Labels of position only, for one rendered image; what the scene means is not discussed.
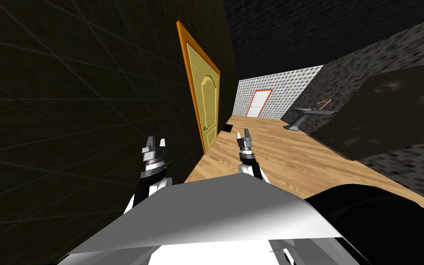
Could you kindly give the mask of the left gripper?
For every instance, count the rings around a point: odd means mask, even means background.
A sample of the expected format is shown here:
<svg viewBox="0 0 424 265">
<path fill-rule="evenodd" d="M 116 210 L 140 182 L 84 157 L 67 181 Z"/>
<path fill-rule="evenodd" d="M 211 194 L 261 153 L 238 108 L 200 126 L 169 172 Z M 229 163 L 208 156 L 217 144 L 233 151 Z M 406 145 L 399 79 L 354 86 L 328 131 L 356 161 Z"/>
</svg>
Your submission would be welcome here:
<svg viewBox="0 0 424 265">
<path fill-rule="evenodd" d="M 147 162 L 154 159 L 165 159 L 166 158 L 166 139 L 160 139 L 160 145 L 155 146 L 155 137 L 149 136 L 147 139 L 146 146 L 142 148 L 143 162 Z"/>
</svg>

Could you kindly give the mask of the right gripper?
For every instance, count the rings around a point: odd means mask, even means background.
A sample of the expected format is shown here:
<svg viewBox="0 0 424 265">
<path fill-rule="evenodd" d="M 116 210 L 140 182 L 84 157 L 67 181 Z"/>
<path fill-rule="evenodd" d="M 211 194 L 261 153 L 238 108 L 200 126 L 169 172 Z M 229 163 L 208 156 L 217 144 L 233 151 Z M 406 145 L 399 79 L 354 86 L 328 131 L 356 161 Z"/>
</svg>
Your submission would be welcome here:
<svg viewBox="0 0 424 265">
<path fill-rule="evenodd" d="M 252 138 L 248 128 L 244 129 L 244 138 L 237 132 L 236 139 L 241 153 L 252 153 Z"/>
</svg>

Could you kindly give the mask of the white door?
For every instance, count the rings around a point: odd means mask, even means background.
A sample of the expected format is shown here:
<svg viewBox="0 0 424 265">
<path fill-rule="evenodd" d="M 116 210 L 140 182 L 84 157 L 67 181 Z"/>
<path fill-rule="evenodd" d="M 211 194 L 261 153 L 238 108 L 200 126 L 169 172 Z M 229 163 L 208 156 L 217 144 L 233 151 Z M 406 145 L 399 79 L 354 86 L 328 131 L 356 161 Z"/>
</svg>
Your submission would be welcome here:
<svg viewBox="0 0 424 265">
<path fill-rule="evenodd" d="M 259 117 L 266 102 L 272 92 L 272 89 L 267 90 L 256 90 L 253 94 L 250 106 L 246 113 L 247 117 Z"/>
</svg>

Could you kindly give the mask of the yellow panelled door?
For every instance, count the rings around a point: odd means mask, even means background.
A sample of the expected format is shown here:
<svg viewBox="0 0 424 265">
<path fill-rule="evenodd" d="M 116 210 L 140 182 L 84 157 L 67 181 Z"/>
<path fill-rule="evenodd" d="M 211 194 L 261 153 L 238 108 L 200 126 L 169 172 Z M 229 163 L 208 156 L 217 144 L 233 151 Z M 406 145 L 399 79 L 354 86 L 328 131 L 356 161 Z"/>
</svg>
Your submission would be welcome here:
<svg viewBox="0 0 424 265">
<path fill-rule="evenodd" d="M 217 136 L 220 74 L 190 44 L 187 45 L 187 49 L 199 111 L 200 129 L 205 151 L 208 151 Z M 209 127 L 209 129 L 203 131 L 203 127 Z"/>
</svg>

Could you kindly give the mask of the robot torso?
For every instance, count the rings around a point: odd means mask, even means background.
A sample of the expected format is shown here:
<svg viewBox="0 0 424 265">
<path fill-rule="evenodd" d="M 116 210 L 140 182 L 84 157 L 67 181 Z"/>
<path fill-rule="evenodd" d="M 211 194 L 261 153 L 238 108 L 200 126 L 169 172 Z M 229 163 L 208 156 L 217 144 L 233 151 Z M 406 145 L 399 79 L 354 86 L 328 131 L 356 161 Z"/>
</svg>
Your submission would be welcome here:
<svg viewBox="0 0 424 265">
<path fill-rule="evenodd" d="M 246 173 L 160 187 L 58 265 L 358 265 L 302 198 Z"/>
</svg>

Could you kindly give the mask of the large dark cabinet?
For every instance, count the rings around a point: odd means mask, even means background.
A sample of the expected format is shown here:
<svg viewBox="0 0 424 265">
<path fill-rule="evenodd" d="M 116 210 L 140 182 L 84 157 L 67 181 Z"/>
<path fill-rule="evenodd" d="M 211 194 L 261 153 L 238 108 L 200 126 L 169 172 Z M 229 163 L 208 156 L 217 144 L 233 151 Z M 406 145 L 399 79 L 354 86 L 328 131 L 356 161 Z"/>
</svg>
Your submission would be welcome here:
<svg viewBox="0 0 424 265">
<path fill-rule="evenodd" d="M 311 137 L 349 160 L 424 143 L 424 65 L 367 79 Z"/>
</svg>

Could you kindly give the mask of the grey pedestal sink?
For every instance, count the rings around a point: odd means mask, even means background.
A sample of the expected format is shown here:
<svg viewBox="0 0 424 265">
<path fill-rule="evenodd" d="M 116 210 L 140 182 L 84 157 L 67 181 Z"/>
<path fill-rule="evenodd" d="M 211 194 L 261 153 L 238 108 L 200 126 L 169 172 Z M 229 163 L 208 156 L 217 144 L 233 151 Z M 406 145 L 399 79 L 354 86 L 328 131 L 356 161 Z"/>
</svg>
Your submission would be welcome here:
<svg viewBox="0 0 424 265">
<path fill-rule="evenodd" d="M 319 101 L 317 104 L 323 103 L 323 105 L 317 109 L 302 109 L 302 108 L 294 108 L 292 109 L 294 112 L 298 113 L 297 118 L 291 122 L 289 125 L 284 126 L 283 128 L 289 131 L 299 131 L 299 126 L 303 123 L 303 121 L 308 116 L 315 116 L 315 115 L 332 115 L 336 113 L 335 111 L 330 110 L 323 110 L 330 102 L 332 102 L 331 99 L 329 100 L 323 100 Z"/>
</svg>

